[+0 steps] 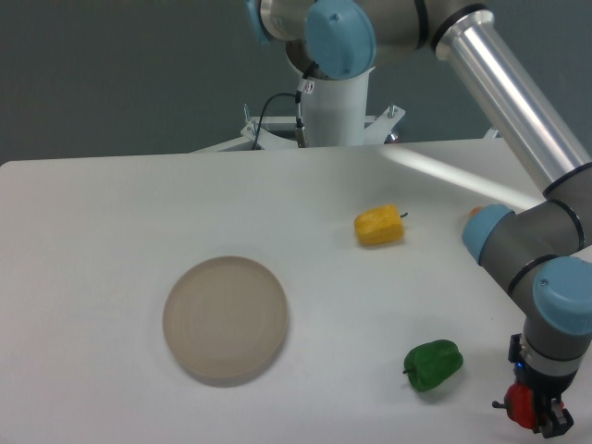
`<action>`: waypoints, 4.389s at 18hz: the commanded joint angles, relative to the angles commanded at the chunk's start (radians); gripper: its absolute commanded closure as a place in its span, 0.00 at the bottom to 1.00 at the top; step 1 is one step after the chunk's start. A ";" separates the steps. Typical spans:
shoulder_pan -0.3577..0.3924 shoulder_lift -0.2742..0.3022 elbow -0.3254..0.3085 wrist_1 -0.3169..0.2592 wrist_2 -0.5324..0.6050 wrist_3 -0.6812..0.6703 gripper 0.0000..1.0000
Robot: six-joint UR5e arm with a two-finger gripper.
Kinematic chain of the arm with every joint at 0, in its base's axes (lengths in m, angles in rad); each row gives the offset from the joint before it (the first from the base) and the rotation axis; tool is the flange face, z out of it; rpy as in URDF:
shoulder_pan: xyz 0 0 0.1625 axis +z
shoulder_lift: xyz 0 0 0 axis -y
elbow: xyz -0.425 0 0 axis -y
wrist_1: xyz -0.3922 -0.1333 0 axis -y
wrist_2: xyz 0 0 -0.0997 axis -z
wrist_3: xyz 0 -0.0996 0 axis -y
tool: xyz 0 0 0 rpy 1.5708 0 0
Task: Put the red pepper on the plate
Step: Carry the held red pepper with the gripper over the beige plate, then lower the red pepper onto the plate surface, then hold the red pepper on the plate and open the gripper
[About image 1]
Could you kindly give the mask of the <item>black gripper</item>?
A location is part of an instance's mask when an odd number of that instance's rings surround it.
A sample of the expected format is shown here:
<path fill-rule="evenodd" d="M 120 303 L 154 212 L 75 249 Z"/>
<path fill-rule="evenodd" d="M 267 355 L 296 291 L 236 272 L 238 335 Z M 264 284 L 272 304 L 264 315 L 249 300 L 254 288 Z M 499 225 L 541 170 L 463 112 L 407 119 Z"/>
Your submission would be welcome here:
<path fill-rule="evenodd" d="M 581 357 L 570 360 L 548 357 L 537 351 L 524 334 L 514 334 L 510 338 L 509 362 L 513 365 L 515 380 L 534 392 L 536 425 L 533 432 L 543 438 L 565 435 L 574 420 L 564 407 L 561 395 L 572 385 Z"/>

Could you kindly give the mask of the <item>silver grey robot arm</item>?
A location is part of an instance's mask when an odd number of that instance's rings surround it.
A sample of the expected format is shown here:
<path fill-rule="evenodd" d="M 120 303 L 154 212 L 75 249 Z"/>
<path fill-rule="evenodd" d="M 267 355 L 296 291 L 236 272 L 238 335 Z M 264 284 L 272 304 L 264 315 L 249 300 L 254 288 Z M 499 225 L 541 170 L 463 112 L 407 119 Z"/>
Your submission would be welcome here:
<path fill-rule="evenodd" d="M 429 47 L 447 62 L 512 149 L 544 202 L 522 213 L 501 204 L 466 223 L 462 241 L 523 311 L 509 360 L 515 380 L 500 408 L 555 438 L 574 420 L 562 395 L 591 343 L 591 158 L 494 27 L 479 1 L 249 1 L 260 43 L 282 41 L 301 72 L 295 138 L 301 147 L 383 142 L 366 125 L 351 81 Z"/>

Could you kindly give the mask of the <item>orange object behind arm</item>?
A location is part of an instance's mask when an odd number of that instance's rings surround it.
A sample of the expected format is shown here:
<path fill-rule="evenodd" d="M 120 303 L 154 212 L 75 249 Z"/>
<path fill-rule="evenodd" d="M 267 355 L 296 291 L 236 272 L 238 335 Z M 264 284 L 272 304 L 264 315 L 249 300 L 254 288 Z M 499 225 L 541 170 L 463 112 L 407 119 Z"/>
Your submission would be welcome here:
<path fill-rule="evenodd" d="M 477 206 L 469 212 L 469 217 L 472 218 L 483 210 L 483 206 Z"/>

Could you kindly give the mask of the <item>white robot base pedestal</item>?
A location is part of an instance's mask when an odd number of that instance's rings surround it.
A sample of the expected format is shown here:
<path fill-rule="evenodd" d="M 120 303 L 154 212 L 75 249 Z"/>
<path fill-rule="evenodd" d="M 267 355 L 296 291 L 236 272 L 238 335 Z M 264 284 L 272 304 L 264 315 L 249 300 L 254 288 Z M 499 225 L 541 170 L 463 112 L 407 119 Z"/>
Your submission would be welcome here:
<path fill-rule="evenodd" d="M 316 63 L 309 65 L 298 89 L 306 147 L 363 143 L 368 83 L 373 70 L 351 79 L 333 80 Z"/>

